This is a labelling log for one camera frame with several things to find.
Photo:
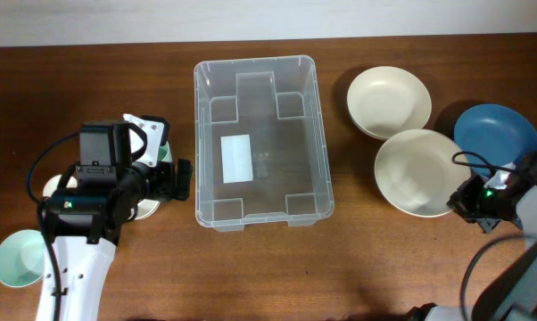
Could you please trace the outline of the mint green cup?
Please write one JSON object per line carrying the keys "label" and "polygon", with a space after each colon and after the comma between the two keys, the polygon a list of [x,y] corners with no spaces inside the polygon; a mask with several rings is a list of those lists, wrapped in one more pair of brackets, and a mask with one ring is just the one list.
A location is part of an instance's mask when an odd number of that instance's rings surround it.
{"label": "mint green cup", "polygon": [[168,144],[168,143],[162,145],[162,146],[159,148],[159,151],[158,151],[158,161],[161,161],[161,162],[172,162],[172,154],[171,154],[171,151],[170,151],[170,148],[169,148],[169,144]]}

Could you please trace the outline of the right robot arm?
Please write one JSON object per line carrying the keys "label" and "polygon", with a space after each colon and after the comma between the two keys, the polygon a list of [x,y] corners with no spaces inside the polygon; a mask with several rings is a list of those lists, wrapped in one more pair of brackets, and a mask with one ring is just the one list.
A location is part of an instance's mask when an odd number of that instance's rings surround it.
{"label": "right robot arm", "polygon": [[[427,303],[411,309],[407,320],[537,320],[537,152],[528,154],[520,165],[496,166],[481,159],[476,166],[489,170],[490,179],[468,179],[450,196],[449,206],[486,234],[501,221],[513,223],[520,231],[489,241],[475,254],[461,281],[456,308]],[[468,307],[467,286],[475,265],[492,247],[514,240],[525,241],[525,252]]]}

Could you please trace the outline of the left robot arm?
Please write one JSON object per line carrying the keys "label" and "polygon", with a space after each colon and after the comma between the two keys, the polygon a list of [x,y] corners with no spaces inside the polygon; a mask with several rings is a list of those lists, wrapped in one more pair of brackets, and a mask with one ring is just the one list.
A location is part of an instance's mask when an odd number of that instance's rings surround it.
{"label": "left robot arm", "polygon": [[79,159],[36,201],[45,243],[39,320],[95,320],[105,278],[143,200],[185,201],[190,160],[160,160],[169,123],[154,116],[88,121],[74,133]]}

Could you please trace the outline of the dark blue plate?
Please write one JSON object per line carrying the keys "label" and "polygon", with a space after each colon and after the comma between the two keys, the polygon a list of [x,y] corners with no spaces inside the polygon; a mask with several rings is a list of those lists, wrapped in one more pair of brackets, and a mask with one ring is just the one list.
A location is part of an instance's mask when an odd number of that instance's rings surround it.
{"label": "dark blue plate", "polygon": [[459,148],[474,152],[492,165],[520,163],[537,152],[537,131],[520,113],[506,106],[484,103],[464,111],[458,118],[453,138]]}

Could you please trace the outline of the cream plate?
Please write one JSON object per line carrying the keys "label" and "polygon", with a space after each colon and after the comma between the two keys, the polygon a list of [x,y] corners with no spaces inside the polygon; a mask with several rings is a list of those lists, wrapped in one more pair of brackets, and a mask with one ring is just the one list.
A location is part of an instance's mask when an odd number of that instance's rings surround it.
{"label": "cream plate", "polygon": [[433,109],[425,84],[411,72],[392,66],[361,72],[348,88],[346,103],[357,128],[380,140],[423,128]]}
{"label": "cream plate", "polygon": [[395,208],[420,218],[451,212],[450,196],[471,176],[452,162],[461,149],[447,136],[428,129],[396,134],[379,148],[374,175],[382,196]]}

